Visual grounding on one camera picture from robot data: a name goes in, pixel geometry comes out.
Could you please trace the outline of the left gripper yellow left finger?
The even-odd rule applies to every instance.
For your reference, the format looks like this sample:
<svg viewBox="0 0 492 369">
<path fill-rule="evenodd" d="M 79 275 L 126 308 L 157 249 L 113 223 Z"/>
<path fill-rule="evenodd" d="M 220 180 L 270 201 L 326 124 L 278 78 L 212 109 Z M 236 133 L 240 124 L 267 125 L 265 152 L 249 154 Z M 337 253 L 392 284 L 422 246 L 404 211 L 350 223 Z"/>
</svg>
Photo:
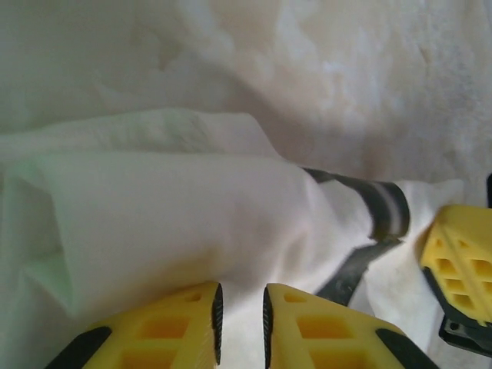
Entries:
<svg viewBox="0 0 492 369">
<path fill-rule="evenodd" d="M 223 291 L 206 282 L 94 323 L 50 368 L 216 368 Z"/>
</svg>

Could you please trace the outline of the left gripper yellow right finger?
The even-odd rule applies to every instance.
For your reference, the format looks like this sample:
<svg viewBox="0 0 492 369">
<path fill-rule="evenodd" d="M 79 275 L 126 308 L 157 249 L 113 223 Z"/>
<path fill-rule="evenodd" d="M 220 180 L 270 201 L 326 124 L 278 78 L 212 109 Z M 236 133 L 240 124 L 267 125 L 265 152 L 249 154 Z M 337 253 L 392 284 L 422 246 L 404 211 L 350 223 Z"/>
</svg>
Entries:
<svg viewBox="0 0 492 369">
<path fill-rule="evenodd" d="M 265 287 L 263 326 L 266 368 L 436 367 L 393 324 L 285 284 Z"/>
</svg>

